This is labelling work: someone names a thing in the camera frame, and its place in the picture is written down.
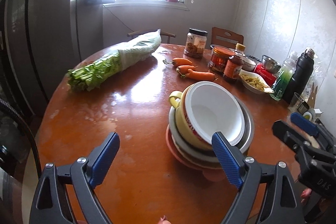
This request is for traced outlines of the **person right hand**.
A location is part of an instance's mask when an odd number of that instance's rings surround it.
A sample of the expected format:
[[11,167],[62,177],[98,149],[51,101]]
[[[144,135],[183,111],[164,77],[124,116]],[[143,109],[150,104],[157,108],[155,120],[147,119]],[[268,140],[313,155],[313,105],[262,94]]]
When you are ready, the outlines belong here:
[[311,196],[312,190],[310,188],[306,188],[301,193],[301,203],[304,205],[307,203],[309,197]]

